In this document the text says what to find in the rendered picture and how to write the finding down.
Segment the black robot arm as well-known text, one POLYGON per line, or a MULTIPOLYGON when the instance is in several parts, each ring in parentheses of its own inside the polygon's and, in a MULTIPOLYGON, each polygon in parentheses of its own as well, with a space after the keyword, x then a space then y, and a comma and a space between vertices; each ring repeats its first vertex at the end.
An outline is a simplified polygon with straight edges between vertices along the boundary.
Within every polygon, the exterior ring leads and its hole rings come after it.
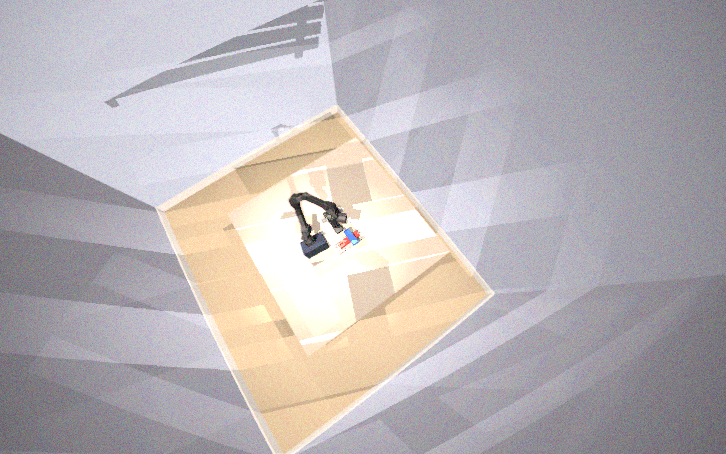
POLYGON ((346 223, 347 221, 347 215, 346 213, 342 213, 336 206, 334 202, 330 201, 324 201, 320 198, 317 198, 308 192, 299 192, 299 193, 293 193, 288 198, 288 203, 290 206, 294 209, 295 214, 297 216, 297 219, 300 224, 300 232, 301 232, 301 240, 305 242, 305 244, 309 247, 313 243, 315 243, 314 237, 310 234, 311 233, 311 225, 308 224, 305 220, 304 214, 302 212, 300 202, 306 200, 310 203, 313 203, 319 207, 321 207, 325 213, 324 217, 328 219, 330 222, 334 222, 337 220, 337 222, 346 223))

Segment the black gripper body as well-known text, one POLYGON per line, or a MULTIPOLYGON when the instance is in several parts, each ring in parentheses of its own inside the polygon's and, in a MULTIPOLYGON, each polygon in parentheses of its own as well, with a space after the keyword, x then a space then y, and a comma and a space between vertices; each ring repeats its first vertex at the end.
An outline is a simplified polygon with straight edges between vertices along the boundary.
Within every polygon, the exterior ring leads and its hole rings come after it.
POLYGON ((334 228, 335 228, 334 231, 336 232, 336 234, 339 234, 340 232, 342 232, 344 230, 342 225, 339 225, 337 220, 335 220, 334 222, 330 222, 330 221, 328 221, 328 222, 331 224, 331 226, 332 225, 334 226, 334 228))

